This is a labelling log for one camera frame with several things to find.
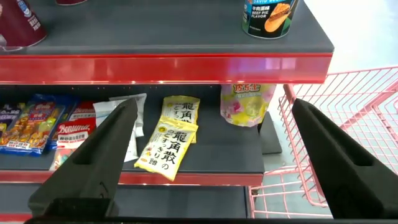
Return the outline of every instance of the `colorful snack package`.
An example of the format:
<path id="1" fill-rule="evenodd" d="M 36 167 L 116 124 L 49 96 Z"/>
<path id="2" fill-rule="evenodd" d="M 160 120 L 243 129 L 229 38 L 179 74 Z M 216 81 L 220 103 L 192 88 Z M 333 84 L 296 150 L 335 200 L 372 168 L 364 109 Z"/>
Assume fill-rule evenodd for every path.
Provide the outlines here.
<path id="1" fill-rule="evenodd" d="M 0 109 L 0 137 L 24 108 L 25 103 L 18 103 L 16 105 L 6 104 Z"/>
<path id="2" fill-rule="evenodd" d="M 69 120 L 69 117 L 71 116 L 72 111 L 75 109 L 77 103 L 78 103 L 77 99 L 71 98 L 71 103 L 66 107 L 65 111 L 63 112 L 60 121 L 58 122 L 58 126 L 60 126 L 61 123 Z M 54 133 L 47 141 L 46 148 L 57 149 L 57 141 L 58 141 L 58 128 L 55 129 Z"/>
<path id="3" fill-rule="evenodd" d="M 95 119 L 95 110 L 93 106 L 93 101 L 82 101 L 79 105 L 73 110 L 70 115 L 69 121 L 76 121 L 77 119 L 82 118 L 93 118 Z"/>
<path id="4" fill-rule="evenodd" d="M 34 95 L 2 135 L 0 151 L 20 155 L 41 155 L 70 100 L 67 96 Z"/>
<path id="5" fill-rule="evenodd" d="M 197 124 L 200 99 L 191 96 L 168 96 L 163 99 L 162 115 Z M 197 142 L 197 135 L 191 143 Z"/>
<path id="6" fill-rule="evenodd" d="M 138 158 L 137 155 L 137 144 L 136 144 L 136 137 L 141 137 L 144 135 L 144 132 L 142 130 L 142 126 L 139 128 L 141 130 L 137 131 L 137 122 L 142 122 L 143 124 L 143 114 L 144 114 L 144 103 L 146 99 L 146 93 L 138 94 L 138 95 L 132 95 L 132 96 L 122 96 L 122 100 L 114 100 L 114 101 L 108 101 L 108 102 L 99 102 L 93 104 L 95 113 L 96 113 L 96 125 L 97 127 L 108 117 L 109 114 L 112 113 L 112 111 L 123 101 L 134 98 L 137 102 L 137 120 L 136 123 L 134 124 L 133 132 L 131 133 L 131 138 L 129 142 L 129 147 L 127 149 L 126 157 L 124 158 L 125 162 L 134 160 Z"/>
<path id="7" fill-rule="evenodd" d="M 275 84 L 233 84 L 221 86 L 221 115 L 231 124 L 253 127 L 262 122 Z"/>
<path id="8" fill-rule="evenodd" d="M 57 170 L 94 130 L 94 118 L 65 121 L 58 125 L 57 150 L 50 170 Z"/>
<path id="9" fill-rule="evenodd" d="M 198 126 L 195 124 L 162 115 L 134 167 L 162 174 L 174 181 L 197 130 Z"/>

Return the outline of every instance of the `metal shelf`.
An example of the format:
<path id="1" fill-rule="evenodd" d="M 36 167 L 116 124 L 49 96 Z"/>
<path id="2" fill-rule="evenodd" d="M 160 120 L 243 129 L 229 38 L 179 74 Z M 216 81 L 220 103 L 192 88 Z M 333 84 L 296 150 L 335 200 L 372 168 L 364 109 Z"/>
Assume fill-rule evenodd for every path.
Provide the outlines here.
<path id="1" fill-rule="evenodd" d="M 334 50 L 303 1 L 277 40 L 242 31 L 242 0 L 31 3 L 48 37 L 0 52 L 0 83 L 322 83 Z"/>
<path id="2" fill-rule="evenodd" d="M 1 184 L 0 221 L 24 222 L 39 184 Z M 119 216 L 154 218 L 247 218 L 245 187 L 125 186 L 116 191 Z"/>
<path id="3" fill-rule="evenodd" d="M 162 101 L 169 95 L 190 95 L 201 99 L 197 132 L 198 143 L 191 144 L 174 182 L 159 174 L 124 164 L 121 184 L 200 184 L 200 185 L 260 185 L 264 173 L 261 140 L 256 127 L 242 128 L 227 123 L 220 116 L 219 85 L 137 85 L 137 86 L 5 86 L 1 95 L 15 96 L 19 101 L 33 93 L 73 94 L 84 99 L 107 99 L 110 96 L 147 93 L 144 108 L 144 137 L 137 138 L 141 154 L 159 118 Z M 21 157 L 0 154 L 0 182 L 42 183 L 54 151 L 41 157 Z"/>

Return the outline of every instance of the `blue snack package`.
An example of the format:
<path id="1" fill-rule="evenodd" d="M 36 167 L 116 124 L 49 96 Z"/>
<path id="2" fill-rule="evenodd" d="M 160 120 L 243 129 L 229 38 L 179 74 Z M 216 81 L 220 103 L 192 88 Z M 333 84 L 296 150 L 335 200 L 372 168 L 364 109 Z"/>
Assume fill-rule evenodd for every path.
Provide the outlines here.
<path id="1" fill-rule="evenodd" d="M 57 127 L 58 127 L 58 125 L 61 125 L 61 123 L 63 123 L 64 121 L 69 120 L 70 116 L 72 115 L 73 110 L 76 108 L 77 105 L 78 105 L 78 99 L 71 97 L 70 104 L 67 106 L 67 108 L 63 112 L 63 114 L 60 118 L 60 121 L 57 124 Z M 58 128 L 55 128 L 55 131 L 53 132 L 53 134 L 50 136 L 49 140 L 47 141 L 45 150 L 57 149 L 57 141 L 58 141 Z"/>
<path id="2" fill-rule="evenodd" d="M 69 96 L 34 95 L 1 136 L 0 152 L 40 156 L 72 101 Z"/>

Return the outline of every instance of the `pink wire basket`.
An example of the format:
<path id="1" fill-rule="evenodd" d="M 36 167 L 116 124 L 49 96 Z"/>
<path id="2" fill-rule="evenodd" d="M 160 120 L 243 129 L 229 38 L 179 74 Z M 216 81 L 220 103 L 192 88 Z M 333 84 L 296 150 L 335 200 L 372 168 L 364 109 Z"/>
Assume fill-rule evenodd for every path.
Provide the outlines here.
<path id="1" fill-rule="evenodd" d="M 398 67 L 329 74 L 322 85 L 284 85 L 284 90 L 285 95 L 279 98 L 279 114 L 296 166 L 266 172 L 267 185 L 249 188 L 253 218 L 331 217 L 292 114 L 296 98 L 315 105 L 398 174 Z M 275 177 L 278 183 L 268 181 Z M 276 195 L 281 197 L 282 210 L 269 206 L 275 201 L 271 197 Z M 289 199 L 293 195 L 306 202 Z M 306 207 L 311 212 L 294 212 L 295 207 Z"/>

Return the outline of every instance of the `yellow snack bag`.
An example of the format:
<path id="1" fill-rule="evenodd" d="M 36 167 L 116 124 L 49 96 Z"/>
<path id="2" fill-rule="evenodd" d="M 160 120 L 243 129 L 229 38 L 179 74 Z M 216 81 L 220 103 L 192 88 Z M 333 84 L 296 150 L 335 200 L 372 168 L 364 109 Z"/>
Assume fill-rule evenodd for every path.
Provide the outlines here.
<path id="1" fill-rule="evenodd" d="M 147 146 L 134 167 L 162 174 L 174 181 L 198 126 L 161 116 Z"/>
<path id="2" fill-rule="evenodd" d="M 191 96 L 168 96 L 163 99 L 162 115 L 192 124 L 197 123 L 200 99 Z M 197 135 L 191 143 L 197 142 Z"/>

